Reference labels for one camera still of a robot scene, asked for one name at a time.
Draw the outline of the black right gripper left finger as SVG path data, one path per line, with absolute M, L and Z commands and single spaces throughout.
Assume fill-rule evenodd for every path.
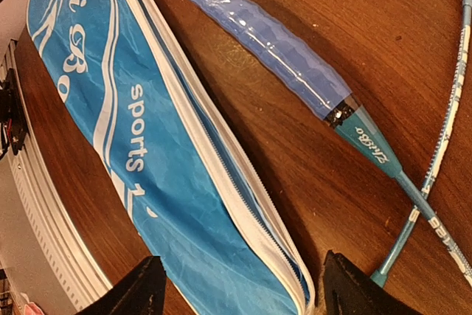
M 148 256 L 81 315 L 163 314 L 166 273 L 160 257 Z

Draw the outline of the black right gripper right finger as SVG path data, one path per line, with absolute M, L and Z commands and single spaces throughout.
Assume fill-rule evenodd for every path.
M 328 314 L 417 314 L 388 294 L 341 253 L 328 251 L 324 259 L 324 301 Z

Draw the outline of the blue racket bag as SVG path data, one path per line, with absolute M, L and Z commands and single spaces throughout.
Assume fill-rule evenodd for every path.
M 153 0 L 29 0 L 27 29 L 194 312 L 313 313 L 310 272 Z

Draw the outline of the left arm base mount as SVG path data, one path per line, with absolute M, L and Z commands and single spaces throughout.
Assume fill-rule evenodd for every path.
M 27 133 L 27 120 L 15 70 L 10 68 L 1 82 L 1 159 L 9 149 L 16 156 L 24 146 Z

